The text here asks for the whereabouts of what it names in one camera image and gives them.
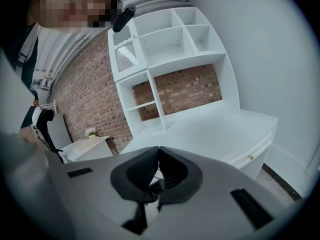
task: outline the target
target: dark baseboard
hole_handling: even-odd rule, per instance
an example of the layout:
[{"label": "dark baseboard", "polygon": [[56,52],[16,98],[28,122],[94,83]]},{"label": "dark baseboard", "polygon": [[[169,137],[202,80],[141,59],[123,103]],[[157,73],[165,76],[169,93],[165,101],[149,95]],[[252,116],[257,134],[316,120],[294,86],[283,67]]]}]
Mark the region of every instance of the dark baseboard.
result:
[{"label": "dark baseboard", "polygon": [[285,192],[295,201],[299,201],[302,197],[290,186],[283,178],[281,178],[274,170],[272,170],[265,163],[262,165],[262,169],[269,174],[280,186],[284,189]]}]

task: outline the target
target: flower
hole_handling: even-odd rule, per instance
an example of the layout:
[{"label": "flower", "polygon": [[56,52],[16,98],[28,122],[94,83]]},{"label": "flower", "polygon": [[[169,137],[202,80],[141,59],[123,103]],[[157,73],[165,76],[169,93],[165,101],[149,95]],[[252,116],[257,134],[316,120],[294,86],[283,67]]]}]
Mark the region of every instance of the flower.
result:
[{"label": "flower", "polygon": [[91,127],[87,130],[85,130],[85,136],[89,137],[90,135],[94,135],[97,132],[95,127]]}]

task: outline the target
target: white wall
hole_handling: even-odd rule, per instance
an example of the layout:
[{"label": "white wall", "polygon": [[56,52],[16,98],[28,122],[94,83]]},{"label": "white wall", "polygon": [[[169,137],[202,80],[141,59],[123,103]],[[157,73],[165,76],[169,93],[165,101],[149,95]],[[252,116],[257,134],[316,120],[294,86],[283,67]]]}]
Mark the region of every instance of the white wall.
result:
[{"label": "white wall", "polygon": [[18,134],[34,100],[0,48],[0,133]]},{"label": "white wall", "polygon": [[189,0],[230,57],[242,109],[279,118],[266,163],[305,196],[320,140],[320,54],[292,0]]}]

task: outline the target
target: brick wall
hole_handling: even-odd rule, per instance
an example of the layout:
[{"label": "brick wall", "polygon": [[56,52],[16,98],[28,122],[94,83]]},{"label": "brick wall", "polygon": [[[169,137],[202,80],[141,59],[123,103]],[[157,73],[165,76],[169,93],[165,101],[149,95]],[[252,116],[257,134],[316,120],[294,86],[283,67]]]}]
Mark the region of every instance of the brick wall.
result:
[{"label": "brick wall", "polygon": [[[154,80],[165,115],[222,99],[213,65],[187,68],[158,76]],[[137,105],[154,100],[148,81],[132,89]],[[155,104],[139,108],[139,114],[142,121],[159,117]]]},{"label": "brick wall", "polygon": [[132,140],[110,66],[108,35],[95,37],[62,73],[50,100],[55,100],[71,140],[85,139],[85,130],[96,127],[114,155]]}]

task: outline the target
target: white cabinet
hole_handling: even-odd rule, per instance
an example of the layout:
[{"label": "white cabinet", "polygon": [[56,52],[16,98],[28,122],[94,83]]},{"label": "white cabinet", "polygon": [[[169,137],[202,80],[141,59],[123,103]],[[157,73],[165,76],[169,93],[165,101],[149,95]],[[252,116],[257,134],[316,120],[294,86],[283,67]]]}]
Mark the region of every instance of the white cabinet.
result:
[{"label": "white cabinet", "polygon": [[[113,78],[133,135],[124,153],[167,146],[241,169],[271,145],[278,119],[240,109],[228,54],[199,9],[173,8],[142,15],[119,33],[109,30],[108,42]],[[214,65],[222,100],[166,115],[155,78],[207,64]],[[133,87],[144,82],[150,83],[153,99],[136,104]],[[138,109],[151,105],[159,117],[142,121]]]}]

